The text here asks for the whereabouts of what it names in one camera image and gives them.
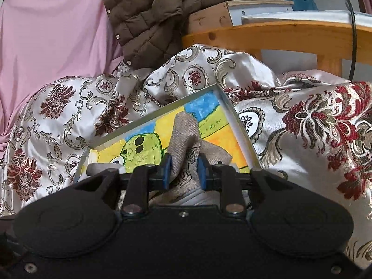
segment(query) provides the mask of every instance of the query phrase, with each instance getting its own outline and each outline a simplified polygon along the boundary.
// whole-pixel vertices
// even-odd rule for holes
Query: floral bedspread
[[[159,69],[67,76],[26,104],[0,161],[0,216],[72,183],[85,146],[161,106],[218,83],[263,167],[346,207],[346,254],[372,260],[371,84],[310,70],[276,76],[246,53],[194,45]]]

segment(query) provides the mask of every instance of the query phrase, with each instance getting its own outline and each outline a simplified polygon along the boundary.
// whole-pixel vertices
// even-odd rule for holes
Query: colorful cartoon illustration
[[[199,123],[202,139],[225,149],[241,172],[249,167],[215,94],[211,91],[145,125],[123,135],[123,139],[101,151],[91,150],[99,163],[119,163],[127,173],[143,164],[159,164],[172,135],[174,117],[186,111]]]

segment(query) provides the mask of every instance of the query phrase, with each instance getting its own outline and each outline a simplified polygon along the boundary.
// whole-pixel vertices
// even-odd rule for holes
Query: quilted jacket
[[[182,49],[182,26],[191,13],[228,0],[103,0],[124,60],[157,68]]]

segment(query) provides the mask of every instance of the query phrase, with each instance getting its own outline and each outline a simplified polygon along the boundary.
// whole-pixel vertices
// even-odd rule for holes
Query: wooden headboard
[[[372,65],[372,28],[357,26],[357,62]],[[200,43],[247,52],[261,60],[261,49],[308,52],[317,55],[317,68],[342,75],[342,59],[352,57],[352,26],[320,21],[253,23],[188,34],[184,48]]]

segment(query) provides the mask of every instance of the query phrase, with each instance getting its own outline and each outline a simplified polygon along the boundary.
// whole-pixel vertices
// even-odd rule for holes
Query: green cartoon character
[[[122,164],[126,173],[133,172],[134,168],[144,164],[156,164],[161,162],[163,150],[160,138],[156,133],[145,133],[133,136],[128,140],[119,156],[111,162]]]

